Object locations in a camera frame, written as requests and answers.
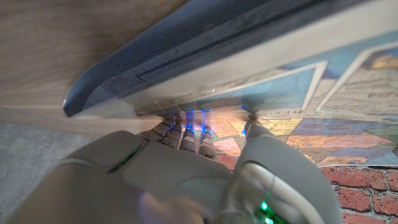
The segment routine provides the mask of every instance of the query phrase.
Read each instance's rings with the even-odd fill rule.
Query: wall
[[[398,224],[398,167],[333,166],[321,170],[336,190],[345,224]]]
[[[88,67],[178,9],[184,0],[1,3],[0,121],[90,138],[120,129],[139,133],[159,122],[68,119],[62,103]]]

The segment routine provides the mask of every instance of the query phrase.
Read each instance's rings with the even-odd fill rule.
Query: brick wall
[[[398,167],[322,167],[345,224],[398,224]]]

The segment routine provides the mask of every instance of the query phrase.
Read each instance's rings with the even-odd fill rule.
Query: robotic hand
[[[181,132],[164,121],[139,136],[119,131],[90,143],[55,167],[6,223],[342,222],[322,172],[255,119],[246,123],[233,173],[216,162],[210,128],[198,154],[190,129]]]

